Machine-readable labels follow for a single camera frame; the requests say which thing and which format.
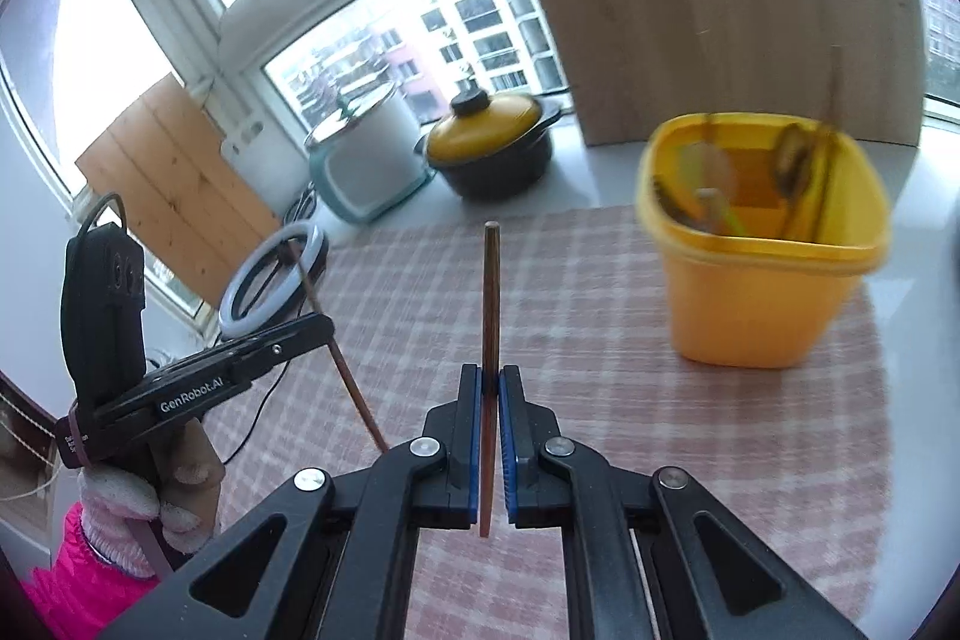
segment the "white rice cooker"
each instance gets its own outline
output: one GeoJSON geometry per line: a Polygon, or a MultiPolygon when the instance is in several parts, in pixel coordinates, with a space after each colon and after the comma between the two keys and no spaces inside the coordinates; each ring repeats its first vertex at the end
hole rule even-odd
{"type": "Polygon", "coordinates": [[[414,153],[419,121],[395,83],[352,102],[352,114],[337,112],[306,138],[317,196],[338,218],[368,223],[413,194],[432,176],[414,153]]]}

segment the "screw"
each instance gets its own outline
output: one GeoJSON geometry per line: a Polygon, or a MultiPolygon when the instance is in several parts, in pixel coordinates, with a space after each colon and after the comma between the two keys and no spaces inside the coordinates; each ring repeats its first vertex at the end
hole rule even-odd
{"type": "Polygon", "coordinates": [[[688,482],[690,482],[690,475],[683,472],[680,467],[664,467],[656,477],[659,480],[659,484],[664,488],[673,488],[675,490],[685,488],[688,482]]]}
{"type": "Polygon", "coordinates": [[[569,456],[575,447],[573,440],[568,437],[550,437],[544,445],[550,456],[569,456]]]}
{"type": "Polygon", "coordinates": [[[440,451],[440,443],[433,437],[417,437],[410,443],[410,453],[414,456],[434,456],[440,451]]]}
{"type": "Polygon", "coordinates": [[[294,475],[294,485],[301,491],[316,491],[318,488],[323,488],[325,482],[326,476],[323,475],[323,470],[316,467],[301,469],[294,475]]]}

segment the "pink checkered tablecloth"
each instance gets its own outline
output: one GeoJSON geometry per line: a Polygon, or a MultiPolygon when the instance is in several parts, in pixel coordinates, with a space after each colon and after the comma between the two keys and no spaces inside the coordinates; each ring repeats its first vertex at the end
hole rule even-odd
{"type": "MultiPolygon", "coordinates": [[[[877,330],[853,295],[808,360],[786,371],[696,365],[670,347],[664,276],[630,207],[501,220],[501,362],[564,434],[616,466],[680,464],[843,613],[874,582],[888,504],[889,432],[877,330]]],[[[388,441],[416,437],[480,360],[483,223],[372,229],[331,251],[320,301],[388,441]]],[[[225,455],[271,374],[208,413],[225,455]]],[[[229,525],[304,466],[336,475],[376,448],[328,352],[293,362],[229,466],[229,525]]],[[[424,530],[407,637],[566,637],[560,535],[516,531],[497,480],[493,530],[424,530]]]]}

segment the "glove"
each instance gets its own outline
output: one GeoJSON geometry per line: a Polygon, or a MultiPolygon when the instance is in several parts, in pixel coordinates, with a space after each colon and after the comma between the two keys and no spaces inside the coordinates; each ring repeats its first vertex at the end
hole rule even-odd
{"type": "Polygon", "coordinates": [[[160,472],[160,496],[149,482],[107,464],[80,471],[80,525],[90,548],[135,578],[150,578],[154,568],[133,539],[127,519],[160,518],[170,546],[194,554],[213,536],[220,483],[226,469],[200,421],[190,420],[171,441],[154,450],[160,472]]]}

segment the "yellow pot lid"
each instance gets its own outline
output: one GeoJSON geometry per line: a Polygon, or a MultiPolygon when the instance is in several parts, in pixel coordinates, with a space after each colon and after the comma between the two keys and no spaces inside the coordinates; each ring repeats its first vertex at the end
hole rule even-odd
{"type": "Polygon", "coordinates": [[[504,92],[490,97],[473,88],[450,102],[445,116],[427,137],[432,164],[459,164],[505,148],[536,125],[541,107],[529,95],[504,92]]]}

